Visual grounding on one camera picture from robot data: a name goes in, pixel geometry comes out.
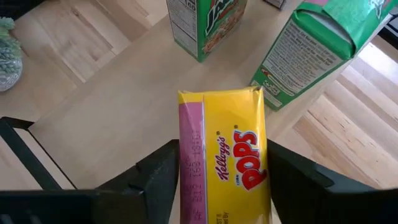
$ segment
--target cereal box side panel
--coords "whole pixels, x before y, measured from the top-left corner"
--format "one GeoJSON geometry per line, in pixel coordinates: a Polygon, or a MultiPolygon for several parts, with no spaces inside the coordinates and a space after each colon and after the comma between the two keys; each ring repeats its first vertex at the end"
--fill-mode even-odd
{"type": "Polygon", "coordinates": [[[273,110],[281,109],[350,58],[350,54],[343,54],[350,50],[349,43],[330,30],[324,31],[329,31],[327,37],[314,37],[314,29],[308,27],[325,27],[312,17],[301,21],[295,15],[294,12],[251,82],[264,87],[265,101],[273,110]],[[346,47],[330,49],[330,42],[346,47]]]}
{"type": "Polygon", "coordinates": [[[175,41],[198,60],[198,0],[167,0],[167,7],[175,41]]]}

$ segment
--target green cereal box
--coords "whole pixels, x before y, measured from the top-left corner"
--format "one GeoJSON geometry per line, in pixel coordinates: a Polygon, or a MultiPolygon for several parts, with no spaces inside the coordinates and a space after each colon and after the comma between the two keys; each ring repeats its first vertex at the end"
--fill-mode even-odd
{"type": "Polygon", "coordinates": [[[398,0],[305,0],[251,80],[279,110],[353,58],[398,0]]]}
{"type": "Polygon", "coordinates": [[[247,0],[167,0],[175,41],[202,62],[243,16],[247,0]]]}

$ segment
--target pink stripe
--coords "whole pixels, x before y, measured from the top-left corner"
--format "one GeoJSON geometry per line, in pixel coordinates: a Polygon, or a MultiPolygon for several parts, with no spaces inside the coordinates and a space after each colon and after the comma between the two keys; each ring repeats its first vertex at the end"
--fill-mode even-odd
{"type": "Polygon", "coordinates": [[[328,3],[329,0],[305,0],[305,2],[313,3],[313,4],[318,4],[320,6],[324,6],[328,3]]]}
{"type": "Polygon", "coordinates": [[[206,224],[203,103],[181,104],[178,110],[180,115],[180,223],[206,224]]]}

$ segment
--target white flower pot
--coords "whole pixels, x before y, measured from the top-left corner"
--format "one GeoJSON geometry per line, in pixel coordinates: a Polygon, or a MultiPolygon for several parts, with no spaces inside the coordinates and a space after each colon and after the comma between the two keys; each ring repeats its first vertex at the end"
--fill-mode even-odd
{"type": "Polygon", "coordinates": [[[11,87],[13,87],[18,82],[18,80],[20,79],[20,77],[22,75],[22,59],[20,58],[19,60],[15,60],[11,63],[18,64],[21,69],[19,69],[19,71],[17,71],[16,73],[12,73],[12,74],[0,73],[0,91],[9,90],[11,87]]]}

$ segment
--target cereal box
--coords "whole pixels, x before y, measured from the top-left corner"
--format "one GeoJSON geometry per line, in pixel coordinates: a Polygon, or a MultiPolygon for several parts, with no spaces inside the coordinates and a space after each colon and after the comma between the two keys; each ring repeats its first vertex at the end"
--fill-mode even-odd
{"type": "Polygon", "coordinates": [[[259,87],[179,93],[181,223],[269,223],[259,87]]]}
{"type": "Polygon", "coordinates": [[[353,58],[398,0],[305,0],[293,12],[251,84],[279,110],[353,58]]]}
{"type": "Polygon", "coordinates": [[[278,9],[282,9],[285,6],[286,0],[265,0],[269,4],[277,7],[278,9]]]}
{"type": "Polygon", "coordinates": [[[202,62],[243,16],[247,0],[167,0],[175,41],[202,62]]]}

